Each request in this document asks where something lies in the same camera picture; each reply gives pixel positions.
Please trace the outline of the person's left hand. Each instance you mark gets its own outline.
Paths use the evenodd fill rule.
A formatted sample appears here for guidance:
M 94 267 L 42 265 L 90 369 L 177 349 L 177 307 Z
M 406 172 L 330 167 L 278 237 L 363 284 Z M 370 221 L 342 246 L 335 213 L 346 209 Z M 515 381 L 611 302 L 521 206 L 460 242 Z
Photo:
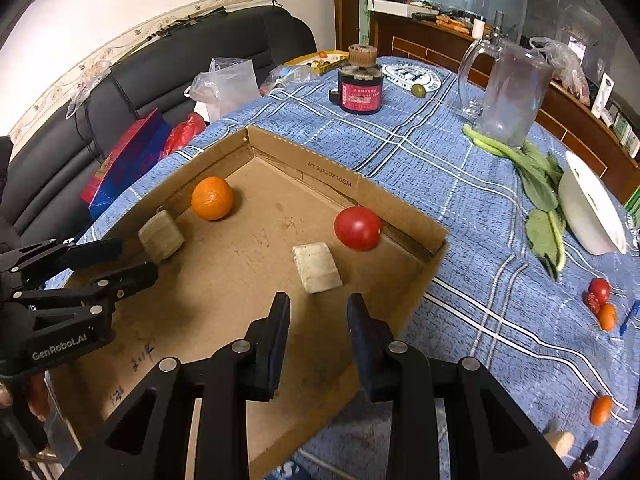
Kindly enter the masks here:
M 44 374 L 40 373 L 26 379 L 26 400 L 29 411 L 40 422 L 45 422 L 50 413 L 48 389 Z M 13 396 L 10 388 L 3 382 L 0 384 L 0 408 L 10 408 L 13 404 Z

